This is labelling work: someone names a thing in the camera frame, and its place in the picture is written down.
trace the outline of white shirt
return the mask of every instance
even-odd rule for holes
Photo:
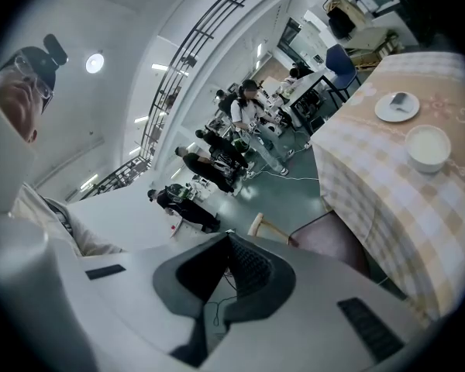
[[[248,101],[248,104],[243,109],[240,108],[238,101],[231,104],[232,122],[242,122],[248,126],[251,122],[256,122],[258,118],[266,115],[267,113],[252,101]]]
[[[57,215],[46,202],[27,184],[24,184],[19,191],[19,195],[12,208],[12,216],[36,223],[45,230],[48,236],[68,242],[74,253],[79,257],[122,252],[122,249],[118,246],[102,243],[79,219],[69,213],[64,205],[53,200],[49,200],[49,202],[55,204],[67,216],[68,222],[73,229],[72,236],[64,228],[64,225],[62,225]]]

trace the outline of blue chair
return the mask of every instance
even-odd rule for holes
[[[357,77],[357,69],[355,68],[355,65],[353,65],[350,57],[348,57],[344,48],[342,48],[339,44],[336,44],[327,50],[325,65],[328,69],[336,73],[337,77],[332,83],[338,91],[345,91],[347,98],[350,98],[350,94],[348,94],[348,87],[354,80],[356,80],[359,85],[362,85]],[[334,102],[336,109],[338,109],[338,105],[332,95],[333,92],[333,90],[329,90],[331,99]]]

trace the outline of white bowl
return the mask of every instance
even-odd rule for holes
[[[435,126],[416,126],[405,138],[408,162],[419,172],[439,171],[451,154],[451,142],[446,133]]]

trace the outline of desk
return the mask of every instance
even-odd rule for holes
[[[284,106],[291,107],[294,115],[300,120],[303,127],[306,129],[309,135],[313,134],[312,127],[310,123],[305,119],[305,117],[296,109],[296,104],[305,96],[305,94],[313,89],[318,83],[324,81],[335,93],[339,96],[339,98],[344,102],[346,102],[346,98],[343,97],[341,92],[334,87],[334,84],[329,81],[329,79],[325,75],[326,71],[319,71],[316,73],[310,73],[308,76],[304,76],[302,78],[302,82],[294,89],[294,91],[289,96],[289,101],[284,104]]]
[[[382,122],[377,101],[408,91],[420,101],[407,122]],[[452,153],[437,174],[407,162],[405,136],[438,126]],[[465,292],[465,60],[454,53],[384,58],[312,137],[320,193],[390,279],[431,319]]]

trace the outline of black metal railing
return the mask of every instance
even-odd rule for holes
[[[237,9],[244,7],[246,0],[217,0],[193,26],[177,49],[153,98],[148,120],[141,138],[139,156],[128,161],[102,181],[94,184],[81,200],[131,184],[151,167],[151,159],[165,126],[167,113],[172,108],[177,93],[181,90],[188,72],[196,65],[203,46],[214,39],[214,33]]]
[[[214,39],[214,33],[237,9],[243,8],[246,0],[217,0],[193,26],[170,61],[168,69],[153,98],[148,120],[141,138],[139,155],[149,160],[153,156],[165,126],[168,111],[172,108],[188,72],[196,64],[204,45]]]
[[[84,195],[81,200],[100,195],[107,191],[124,188],[132,184],[143,172],[148,171],[151,167],[151,162],[143,159],[141,156],[136,156],[132,160],[117,168],[109,176],[103,178],[97,184],[94,184],[89,192]]]

